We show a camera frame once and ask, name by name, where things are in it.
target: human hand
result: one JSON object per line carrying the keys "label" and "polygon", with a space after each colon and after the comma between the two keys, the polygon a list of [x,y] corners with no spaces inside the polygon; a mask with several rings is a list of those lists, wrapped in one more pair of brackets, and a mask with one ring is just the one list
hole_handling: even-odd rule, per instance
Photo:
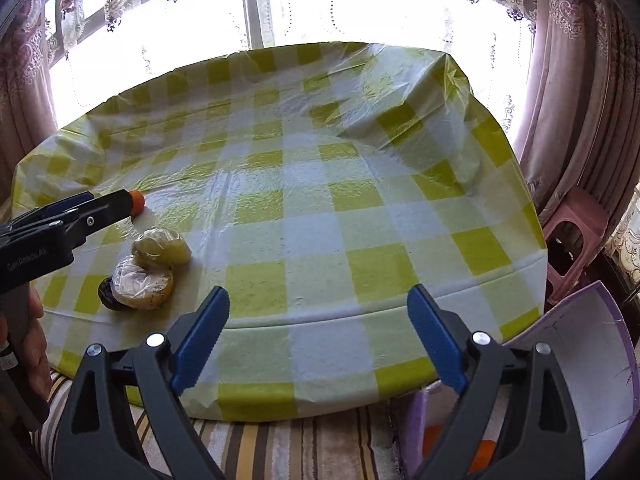
{"label": "human hand", "polygon": [[[31,314],[30,325],[22,345],[16,351],[26,368],[31,389],[47,399],[51,391],[49,361],[45,354],[47,339],[38,321],[44,315],[44,310],[38,292],[33,287],[29,289],[28,309]],[[0,316],[0,344],[6,341],[7,333],[6,319]]]}

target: blue clamp jaw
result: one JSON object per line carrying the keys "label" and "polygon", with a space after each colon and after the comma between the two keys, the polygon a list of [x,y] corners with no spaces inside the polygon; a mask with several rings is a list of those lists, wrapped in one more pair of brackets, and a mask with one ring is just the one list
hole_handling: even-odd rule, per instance
{"label": "blue clamp jaw", "polygon": [[461,394],[469,382],[465,351],[471,332],[457,314],[440,309],[422,285],[409,290],[406,308],[440,379]]}
{"label": "blue clamp jaw", "polygon": [[174,394],[181,396],[195,386],[228,319],[229,294],[217,286],[196,312],[181,316],[171,327],[166,337],[174,356],[170,381]]}

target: wrapped potato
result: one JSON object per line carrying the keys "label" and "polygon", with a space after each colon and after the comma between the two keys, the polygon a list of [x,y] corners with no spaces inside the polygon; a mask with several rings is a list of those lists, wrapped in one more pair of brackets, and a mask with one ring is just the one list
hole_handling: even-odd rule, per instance
{"label": "wrapped potato", "polygon": [[111,291],[120,303],[141,310],[163,304],[174,290],[174,275],[168,269],[144,269],[134,256],[127,256],[113,271]]}
{"label": "wrapped potato", "polygon": [[149,266],[175,267],[191,259],[191,250],[180,233],[166,227],[152,227],[133,242],[131,254]]}

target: dark round object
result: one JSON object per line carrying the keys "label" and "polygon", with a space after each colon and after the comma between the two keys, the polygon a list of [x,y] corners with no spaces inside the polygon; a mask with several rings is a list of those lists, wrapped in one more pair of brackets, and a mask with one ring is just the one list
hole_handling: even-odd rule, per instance
{"label": "dark round object", "polygon": [[104,278],[102,283],[98,285],[98,298],[100,298],[102,304],[109,310],[115,310],[116,312],[133,310],[130,306],[120,303],[113,297],[113,292],[111,291],[111,276]]}

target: silver rivet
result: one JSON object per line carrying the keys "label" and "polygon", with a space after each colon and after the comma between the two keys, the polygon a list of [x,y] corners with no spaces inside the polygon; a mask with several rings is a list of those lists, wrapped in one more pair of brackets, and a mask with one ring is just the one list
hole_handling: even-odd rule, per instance
{"label": "silver rivet", "polygon": [[484,332],[474,332],[473,340],[477,345],[485,346],[491,342],[491,337]]}
{"label": "silver rivet", "polygon": [[148,346],[160,346],[162,343],[164,343],[164,336],[159,332],[146,338],[146,344]]}
{"label": "silver rivet", "polygon": [[89,357],[96,357],[100,352],[102,352],[102,346],[98,345],[98,343],[94,343],[86,349],[86,354]]}
{"label": "silver rivet", "polygon": [[549,355],[551,354],[551,346],[549,346],[543,341],[540,341],[536,343],[536,352],[542,355]]}

